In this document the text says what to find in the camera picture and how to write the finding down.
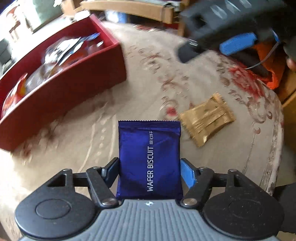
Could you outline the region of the wooden TV cabinet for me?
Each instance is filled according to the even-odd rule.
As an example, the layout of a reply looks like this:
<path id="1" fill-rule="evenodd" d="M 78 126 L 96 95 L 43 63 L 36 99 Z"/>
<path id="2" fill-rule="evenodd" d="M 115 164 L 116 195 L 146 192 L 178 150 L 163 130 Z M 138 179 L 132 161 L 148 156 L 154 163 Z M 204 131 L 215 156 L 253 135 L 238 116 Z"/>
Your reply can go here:
<path id="1" fill-rule="evenodd" d="M 64 15 L 74 16 L 80 11 L 106 11 L 140 16 L 165 24 L 179 21 L 179 12 L 190 1 L 55 1 Z"/>

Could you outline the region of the blue wafer biscuit packet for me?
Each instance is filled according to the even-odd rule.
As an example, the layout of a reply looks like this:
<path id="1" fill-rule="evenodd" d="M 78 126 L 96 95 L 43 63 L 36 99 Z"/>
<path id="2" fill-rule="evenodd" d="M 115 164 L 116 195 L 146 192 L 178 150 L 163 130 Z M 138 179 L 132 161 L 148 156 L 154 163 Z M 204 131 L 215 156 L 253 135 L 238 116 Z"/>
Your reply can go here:
<path id="1" fill-rule="evenodd" d="M 118 199 L 183 197 L 179 121 L 120 120 L 118 122 Z"/>

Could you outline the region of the gold foil snack packet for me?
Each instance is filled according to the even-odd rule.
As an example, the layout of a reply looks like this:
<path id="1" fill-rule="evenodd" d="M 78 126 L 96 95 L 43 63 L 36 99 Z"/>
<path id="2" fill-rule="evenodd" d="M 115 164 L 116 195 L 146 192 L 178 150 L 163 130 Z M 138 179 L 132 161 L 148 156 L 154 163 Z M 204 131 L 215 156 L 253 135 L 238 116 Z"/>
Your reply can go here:
<path id="1" fill-rule="evenodd" d="M 179 114 L 178 118 L 197 147 L 203 146 L 222 128 L 236 120 L 233 111 L 218 92 L 207 101 Z"/>

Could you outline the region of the blue white snack bar wrapper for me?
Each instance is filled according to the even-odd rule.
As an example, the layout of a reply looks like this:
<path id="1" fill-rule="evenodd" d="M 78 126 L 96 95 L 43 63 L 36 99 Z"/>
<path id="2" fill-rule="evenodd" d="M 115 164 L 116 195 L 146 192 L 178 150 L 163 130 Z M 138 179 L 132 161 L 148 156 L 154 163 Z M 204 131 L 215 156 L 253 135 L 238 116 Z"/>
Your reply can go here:
<path id="1" fill-rule="evenodd" d="M 91 46 L 94 49 L 98 49 L 102 46 L 103 41 L 97 42 L 100 33 L 94 33 L 87 37 L 79 37 L 77 39 L 71 39 L 74 44 L 70 46 L 58 57 L 58 66 L 66 66 L 75 63 L 76 61 L 84 58 L 90 54 L 88 50 Z"/>

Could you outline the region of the red cardboard box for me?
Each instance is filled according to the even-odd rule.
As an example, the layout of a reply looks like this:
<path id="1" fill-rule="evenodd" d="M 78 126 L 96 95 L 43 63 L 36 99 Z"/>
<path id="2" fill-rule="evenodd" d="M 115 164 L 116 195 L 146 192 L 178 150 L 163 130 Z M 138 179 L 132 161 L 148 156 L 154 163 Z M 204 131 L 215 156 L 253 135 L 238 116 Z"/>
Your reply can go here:
<path id="1" fill-rule="evenodd" d="M 126 81 L 120 42 L 95 15 L 90 15 L 55 33 L 17 61 L 1 77 L 1 102 L 23 74 L 31 75 L 41 66 L 41 59 L 51 44 L 62 37 L 89 36 L 93 33 L 100 34 L 104 41 L 103 49 L 49 78 L 1 118 L 1 149 L 13 151 L 66 111 Z"/>

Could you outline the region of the orange plastic bag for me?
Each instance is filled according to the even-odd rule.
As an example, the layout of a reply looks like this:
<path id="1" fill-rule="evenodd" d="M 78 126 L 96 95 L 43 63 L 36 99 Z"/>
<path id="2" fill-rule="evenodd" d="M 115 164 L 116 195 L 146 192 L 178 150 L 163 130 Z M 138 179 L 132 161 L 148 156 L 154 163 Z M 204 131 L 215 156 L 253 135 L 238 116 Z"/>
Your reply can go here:
<path id="1" fill-rule="evenodd" d="M 268 53 L 271 51 L 275 43 L 273 42 L 263 42 L 258 43 L 252 47 L 258 56 L 260 61 L 262 61 Z M 262 63 L 262 66 L 269 72 L 267 77 L 262 78 L 262 81 L 266 84 L 269 89 L 276 89 L 280 85 L 280 81 L 283 77 L 286 58 L 283 50 L 280 50 L 280 47 L 277 47 L 268 59 Z"/>

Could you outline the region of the red Trolli candy bag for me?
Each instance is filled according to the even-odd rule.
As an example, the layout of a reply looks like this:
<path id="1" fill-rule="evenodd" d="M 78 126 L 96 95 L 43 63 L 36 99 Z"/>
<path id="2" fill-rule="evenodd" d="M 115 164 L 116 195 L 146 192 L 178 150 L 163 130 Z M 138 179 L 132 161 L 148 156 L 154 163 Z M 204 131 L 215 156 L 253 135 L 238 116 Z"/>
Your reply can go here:
<path id="1" fill-rule="evenodd" d="M 8 93 L 3 104 L 1 111 L 1 117 L 4 118 L 16 107 L 18 102 L 22 100 L 26 95 L 26 80 L 28 74 L 23 74 L 13 89 Z"/>

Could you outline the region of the white duck gizzard packet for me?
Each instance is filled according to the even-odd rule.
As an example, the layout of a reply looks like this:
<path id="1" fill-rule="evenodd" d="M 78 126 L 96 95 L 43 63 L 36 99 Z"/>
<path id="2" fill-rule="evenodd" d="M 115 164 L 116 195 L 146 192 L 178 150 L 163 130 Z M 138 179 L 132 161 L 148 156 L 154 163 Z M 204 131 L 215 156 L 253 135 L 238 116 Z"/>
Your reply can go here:
<path id="1" fill-rule="evenodd" d="M 72 47 L 74 47 L 74 45 L 77 44 L 80 39 L 81 39 L 80 37 L 78 38 L 62 37 L 60 40 L 50 45 L 45 52 L 44 64 L 46 65 L 57 64 L 58 61 L 63 57 L 63 55 Z"/>

